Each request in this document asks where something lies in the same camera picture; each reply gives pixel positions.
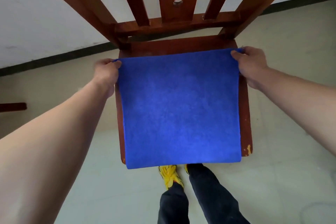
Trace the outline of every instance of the forearm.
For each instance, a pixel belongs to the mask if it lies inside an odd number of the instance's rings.
[[[91,81],[0,140],[0,222],[52,223],[89,149],[108,98]]]
[[[266,68],[255,82],[273,103],[336,156],[336,89]]]

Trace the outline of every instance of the pant leg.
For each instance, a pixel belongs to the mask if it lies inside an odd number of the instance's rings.
[[[189,224],[189,201],[183,187],[173,183],[160,199],[158,224]]]
[[[192,188],[209,224],[249,223],[240,213],[237,200],[210,169],[202,164],[187,167]]]

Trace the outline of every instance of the baseboard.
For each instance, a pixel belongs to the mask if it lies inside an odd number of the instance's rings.
[[[319,2],[324,2],[328,0],[288,0],[276,4],[270,5],[268,8],[264,10],[264,12],[261,15],[270,14],[270,13],[276,13],[296,7],[301,7],[305,5],[311,5]],[[134,41],[151,41],[155,39],[161,39],[172,35],[179,35],[183,33],[187,33],[193,30],[188,31],[178,31],[178,32],[171,32],[171,33],[162,33],[162,34],[153,34],[153,35],[141,35],[141,36],[134,36]],[[114,46],[112,43],[105,43],[105,44],[98,44],[91,47],[82,48],[79,50],[61,53],[58,55],[32,60],[23,64],[5,67],[0,69],[0,76],[20,73],[23,71],[43,67],[43,66],[49,66],[53,64],[57,64],[60,62],[72,60],[72,59],[78,59],[81,57],[93,55],[100,52],[106,52],[110,50],[116,49],[116,46]]]

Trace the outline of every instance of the blue towel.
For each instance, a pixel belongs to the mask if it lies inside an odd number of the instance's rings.
[[[120,59],[128,169],[241,161],[231,50]]]

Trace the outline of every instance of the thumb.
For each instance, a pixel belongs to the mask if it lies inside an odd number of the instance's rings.
[[[242,58],[242,56],[244,56],[244,54],[233,50],[233,51],[231,51],[231,56],[239,62],[239,60]]]
[[[121,67],[121,61],[117,60],[116,62],[113,62],[116,69],[119,69]]]

